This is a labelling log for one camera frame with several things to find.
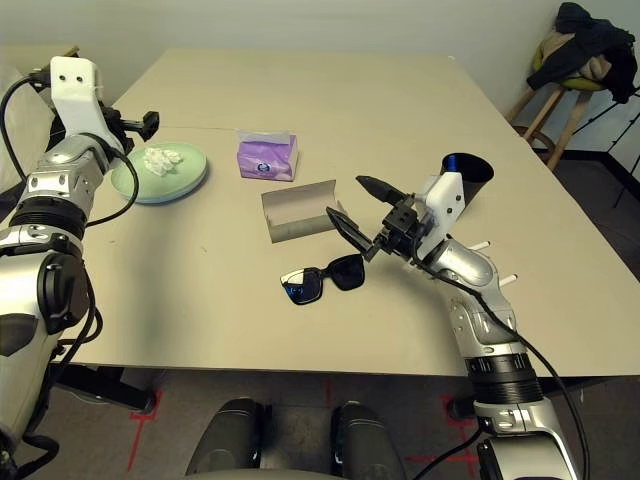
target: sunglasses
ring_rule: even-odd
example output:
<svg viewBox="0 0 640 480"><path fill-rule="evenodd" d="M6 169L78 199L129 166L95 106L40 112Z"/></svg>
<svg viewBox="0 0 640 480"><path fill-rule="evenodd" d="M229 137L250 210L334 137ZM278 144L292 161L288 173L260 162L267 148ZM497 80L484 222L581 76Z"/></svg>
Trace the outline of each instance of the sunglasses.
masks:
<svg viewBox="0 0 640 480"><path fill-rule="evenodd" d="M331 277L340 290L353 290L364 283L362 255L347 255L335 259L327 268L303 268L280 277L280 283L296 305L315 302L322 296L322 281Z"/></svg>

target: light green plate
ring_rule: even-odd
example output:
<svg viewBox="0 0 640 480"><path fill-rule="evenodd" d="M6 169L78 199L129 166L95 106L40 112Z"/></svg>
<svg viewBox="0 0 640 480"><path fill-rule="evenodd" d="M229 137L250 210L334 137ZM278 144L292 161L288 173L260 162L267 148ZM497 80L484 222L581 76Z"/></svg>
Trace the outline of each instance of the light green plate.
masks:
<svg viewBox="0 0 640 480"><path fill-rule="evenodd" d="M160 177L144 166L144 150L147 147L174 150L182 156L182 161L173 167L173 171ZM180 198L200 185L207 173L206 155L188 143L146 145L131 152L129 160L140 179L137 203L163 203ZM121 164L113 171L111 183L120 195L131 198L133 178L126 165Z"/></svg>

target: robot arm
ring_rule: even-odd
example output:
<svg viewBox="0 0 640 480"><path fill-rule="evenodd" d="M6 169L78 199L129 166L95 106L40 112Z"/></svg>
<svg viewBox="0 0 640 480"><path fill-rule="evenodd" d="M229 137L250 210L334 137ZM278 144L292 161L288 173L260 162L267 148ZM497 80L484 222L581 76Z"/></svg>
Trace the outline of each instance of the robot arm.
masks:
<svg viewBox="0 0 640 480"><path fill-rule="evenodd" d="M553 405L542 395L527 349L515 334L515 315L500 291L495 265L448 236L464 209L460 174L431 177L413 195L372 177L357 180L393 206L380 233L371 241L343 213L328 208L329 218L366 260L383 250L442 281L452 329L473 385L478 423L491 435L478 446L483 480L577 480Z"/></svg>
<svg viewBox="0 0 640 480"><path fill-rule="evenodd" d="M8 228L0 231L0 478L19 475L11 457L37 425L55 382L48 367L62 353L62 332L87 313L88 327L95 314L82 260L95 191L133 146L125 129L146 140L158 128L156 112L143 123L121 122L119 112L99 103L100 88L89 60L52 59L51 98L66 137L29 175Z"/></svg>

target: black wire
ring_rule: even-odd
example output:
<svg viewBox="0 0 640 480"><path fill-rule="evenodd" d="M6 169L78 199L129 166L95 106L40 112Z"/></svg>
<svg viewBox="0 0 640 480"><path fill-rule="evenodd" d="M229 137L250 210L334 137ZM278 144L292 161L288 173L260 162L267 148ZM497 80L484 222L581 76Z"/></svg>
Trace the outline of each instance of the black wire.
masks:
<svg viewBox="0 0 640 480"><path fill-rule="evenodd" d="M436 458L433 462L429 463L429 465L427 465L422 470L420 470L420 472L415 477L413 477L413 480L420 480L422 477L424 477L427 473L429 473L431 470L436 468L440 463L444 462L451 455L454 455L459 451L464 450L465 448L468 448L471 445L473 445L475 441L478 440L480 435L482 435L482 430L478 428L478 430L476 430L474 434L469 437L468 440L465 440L457 447L453 447L451 450L444 452L442 455Z"/></svg>
<svg viewBox="0 0 640 480"><path fill-rule="evenodd" d="M102 327L104 326L104 321L102 320L102 314L100 313L100 310L98 310L98 308L96 307L96 317L95 317L95 321L96 321L96 329L94 330L94 332L87 336L87 338L85 338L82 341L82 345L85 345L89 342L93 342L96 338L98 338L98 336L100 335L100 333L102 333ZM58 345L73 345L73 343L76 341L75 338L67 338L64 340L60 340L58 342Z"/></svg>
<svg viewBox="0 0 640 480"><path fill-rule="evenodd" d="M27 176L22 170L20 166L20 162L18 161L18 157L16 157L16 152L13 150L13 146L11 145L11 140L9 139L9 132L7 132L7 124L5 122L5 116L7 113L7 106L9 105L9 100L11 96L18 90L22 85L26 85L31 81L29 77L24 77L15 82L13 85L9 87L4 96L2 97L2 102L0 102L0 132L2 133L2 139L4 140L4 145L7 148L7 153L9 154L9 158L11 159L11 163L13 163L13 167L18 172L20 179L23 182L27 181Z"/></svg>
<svg viewBox="0 0 640 480"><path fill-rule="evenodd" d="M129 210L134 203L136 203L136 200L138 198L138 192L140 190L140 180L138 179L138 173L136 172L136 169L133 167L133 164L131 163L131 161L127 158L127 156L120 152L119 150L116 149L112 149L111 150L111 154L118 157L120 160L122 160L122 163L124 163L127 168L129 169L129 171L131 172L131 176L133 177L133 192L131 194L131 198L129 199L129 201L127 202L127 204L122 207L120 210L118 210L116 213L113 213L107 217L101 218L99 220L94 220L92 222L87 223L87 227L93 227L94 225L100 225L101 223L106 223L110 220L113 220L114 218L118 218L120 215L122 215L124 212L126 212L127 210Z"/></svg>
<svg viewBox="0 0 640 480"><path fill-rule="evenodd" d="M560 375L558 375L558 372L556 372L556 369L553 368L553 365L551 365L551 363L544 357L544 355L542 355L542 353L540 353L538 351L537 348L535 348L531 344L531 342L529 342L521 334L519 334L517 331L515 331L509 325L507 325L502 320L500 320L500 318L498 318L498 316L489 308L489 305L487 305L487 302L485 302L485 300L482 297L482 294L480 292L478 292L477 290L474 290L473 288L469 288L466 285L463 285L462 283L456 282L455 280L450 279L449 277L441 274L440 272L436 272L436 271L430 269L426 264L424 264L418 258L418 238L419 238L419 235L416 235L414 237L412 243L411 243L411 259L416 264L416 266L418 268L424 270L425 272L427 272L431 276L437 278L438 280L440 280L440 281L442 281L444 283L447 283L449 285L452 285L452 286L454 286L456 288L459 288L460 290L462 290L462 291L468 293L469 295L473 296L478 301L480 306L483 308L485 313L489 316L489 318L491 318L491 320L493 320L493 322L499 328L501 328L502 330L504 330L508 334L514 336L527 349L531 350L533 352L533 354L538 358L538 360L540 360L540 363L542 363L544 365L544 367L549 371L549 373L551 374L551 376L555 380L556 384L560 388L560 391L562 392L562 396L564 397L565 401L567 402L567 406L569 407L569 411L571 413L571 417L573 418L573 422L576 425L576 430L578 431L578 437L580 438L580 446L582 448L582 475L583 475L584 480L589 480L590 475L591 475L591 472L590 472L590 469L591 469L591 454L589 452L589 445L588 445L588 442L587 442L587 435L586 435L586 433L584 431L584 425L582 424L582 419L580 418L580 413L578 412L578 408L576 407L575 402L573 401L573 398L569 394L569 391L567 390L567 387L565 386L564 382L562 381L562 378L560 378Z"/></svg>
<svg viewBox="0 0 640 480"><path fill-rule="evenodd" d="M35 460L32 460L20 466L18 468L18 475L16 479L23 479L28 475L31 475L33 472L42 468L44 465L53 460L58 454L58 443L47 436L35 435L34 430L44 416L44 412L49 401L49 392L60 378L60 375L62 375L64 369L67 367L67 365L69 365L80 346L83 343L86 343L86 339L89 338L89 330L91 330L91 326L93 325L93 320L100 315L96 309L96 296L95 292L93 291L93 285L91 285L91 279L89 278L89 274L86 270L84 271L84 274L87 279L87 295L89 297L89 310L87 312L87 319L85 320L84 326L78 334L78 337L74 340L73 344L69 348L69 351L57 365L55 372L49 373L47 378L43 381L42 388L40 389L40 394L38 395L36 406L34 408L34 414L29 420L27 429L22 436L22 439L25 443L41 450L45 450L45 453ZM100 328L96 327L96 331L91 336L97 336L97 334L99 334L99 330Z"/></svg>

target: stool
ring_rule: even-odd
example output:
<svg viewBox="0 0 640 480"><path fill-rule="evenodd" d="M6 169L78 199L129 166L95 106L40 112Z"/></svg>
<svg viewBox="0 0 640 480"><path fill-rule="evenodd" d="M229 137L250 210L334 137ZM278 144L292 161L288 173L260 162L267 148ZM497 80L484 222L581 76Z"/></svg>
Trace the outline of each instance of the stool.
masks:
<svg viewBox="0 0 640 480"><path fill-rule="evenodd" d="M539 70L542 66L542 45L538 47L536 54L533 57L533 69ZM534 137L543 136L541 134L542 127L546 123L547 119L553 112L554 108L564 95L564 93L568 90L578 90L580 94L576 100L575 105L571 109L571 113L569 114L569 119L564 126L564 130L558 138L557 143L553 147L551 151L551 155L547 160L546 164L549 167L549 170L553 170L558 165L560 161L560 157L564 152L564 149L567 147L569 140L571 140L571 136L573 135L573 131L575 130L580 118L584 114L587 109L587 105L589 104L589 100L591 99L591 95L593 92L597 92L600 90L604 90L605 87L593 80L589 80L584 77L572 77L562 80L555 87L551 95L549 96L546 103L542 106L542 108L538 111L536 118L533 120L529 127L515 127L516 130L522 131L522 137L527 140L529 143L532 143ZM531 88L527 88L527 91L520 97L520 99L516 102L513 108L505 115L505 119L511 123L518 116L518 114L524 109L524 107L531 101L531 99L535 96L536 91Z"/></svg>

